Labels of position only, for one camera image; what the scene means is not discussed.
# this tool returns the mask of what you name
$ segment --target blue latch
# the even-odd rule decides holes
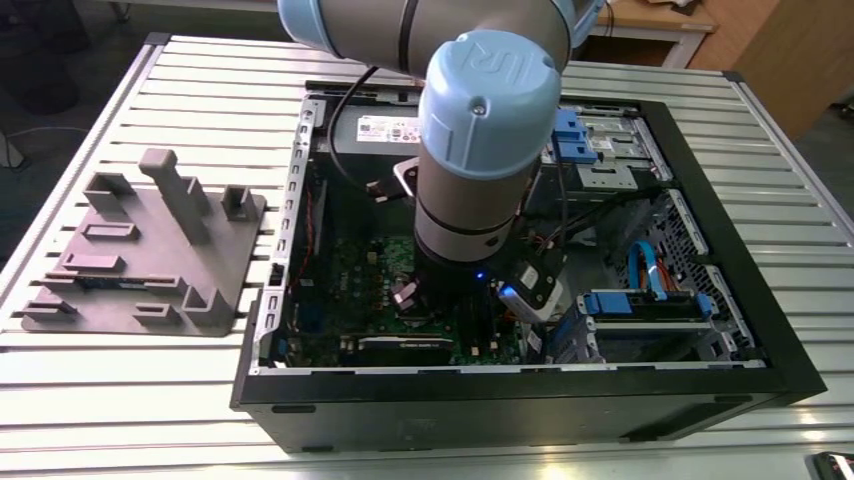
[[[587,142],[587,127],[573,110],[558,109],[555,137],[559,142]]]
[[[700,311],[704,314],[704,318],[708,319],[716,313],[714,303],[712,302],[712,298],[705,293],[697,294],[697,305],[700,306]]]
[[[615,314],[622,313],[631,314],[631,304],[629,303],[629,295],[622,292],[601,292],[597,293],[599,298],[599,307],[602,313]]]
[[[591,293],[585,294],[585,308],[587,315],[597,315],[599,313],[599,299]]]
[[[599,160],[599,154],[590,150],[587,142],[558,142],[559,159],[563,162],[593,164]]]

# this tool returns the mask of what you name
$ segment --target black cable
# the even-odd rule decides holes
[[[566,246],[566,234],[563,233],[563,230],[567,227],[567,221],[570,219],[570,205],[569,205],[570,199],[567,198],[567,195],[566,195],[566,181],[563,179],[563,162],[561,161],[559,158],[557,158],[558,156],[559,155],[555,155],[555,165],[558,166],[558,187],[561,188],[561,226],[558,227],[561,231],[561,240],[558,244],[561,245],[561,248],[563,248]]]
[[[602,203],[597,204],[595,207],[579,213],[573,220],[567,222],[567,225],[562,228],[558,227],[555,231],[546,237],[542,245],[539,246],[537,253],[541,254],[546,250],[549,244],[554,241],[558,235],[565,232],[569,238],[573,238],[578,233],[587,230],[594,222],[586,221],[589,219],[598,220],[602,216],[609,213],[614,208],[619,207],[622,204],[631,202],[634,200],[644,200],[650,198],[654,195],[658,195],[662,191],[662,187],[649,187],[644,190],[638,190],[635,192],[629,193],[618,193],[611,198],[605,200]]]
[[[327,132],[326,132],[326,141],[330,144],[330,156],[333,157],[333,163],[335,164],[335,168],[338,169],[338,172],[342,174],[345,179],[347,179],[350,184],[357,189],[359,189],[359,191],[366,193],[367,193],[366,185],[363,183],[359,183],[359,181],[354,178],[350,172],[345,170],[345,166],[342,165],[341,158],[338,157],[338,150],[335,149],[335,126],[338,125],[338,119],[342,116],[345,107],[347,106],[347,103],[350,103],[350,100],[357,94],[357,90],[359,90],[362,85],[365,85],[365,82],[367,82],[369,79],[374,76],[374,74],[377,73],[377,70],[379,70],[379,67],[369,68],[365,74],[362,74],[362,77],[359,77],[359,80],[357,80],[357,82],[350,87],[350,90],[347,90],[347,93],[342,97],[341,102],[338,102],[338,107],[335,107],[335,111],[333,112],[333,117],[330,118],[330,126],[327,127]]]
[[[605,27],[605,36],[614,37],[614,7],[611,6],[610,0],[605,0],[605,6],[609,9],[609,23]]]

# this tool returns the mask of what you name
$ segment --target power supply label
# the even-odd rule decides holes
[[[359,118],[357,141],[374,143],[419,143],[422,126],[417,117],[377,117],[365,115]]]

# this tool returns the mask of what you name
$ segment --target sticker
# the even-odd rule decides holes
[[[537,270],[534,269],[534,267],[529,265],[527,268],[525,269],[525,273],[522,273],[522,277],[519,278],[519,281],[522,282],[522,285],[527,287],[529,290],[534,290],[534,286],[537,285],[538,280],[539,280],[539,273],[537,273]]]
[[[531,348],[537,351],[537,353],[539,353],[539,351],[543,349],[543,341],[534,333],[534,330],[529,332],[529,345],[531,345]]]
[[[614,151],[614,144],[609,141],[607,138],[605,138],[605,139],[591,138],[590,139],[590,146],[593,147],[594,150]]]
[[[146,285],[143,285],[142,283],[124,283],[124,282],[119,282],[119,286],[122,288],[130,288],[132,290],[148,290],[146,288]]]
[[[419,143],[422,126],[418,117],[375,117],[359,118],[357,141],[375,143]]]

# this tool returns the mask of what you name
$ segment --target wooden desk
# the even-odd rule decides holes
[[[672,4],[650,4],[646,0],[618,0],[614,6],[614,33],[617,38],[660,40],[673,43],[662,63],[666,68],[686,68],[706,35],[718,29],[716,20],[702,5],[690,17],[674,12]],[[607,9],[599,14],[593,35],[606,36]]]

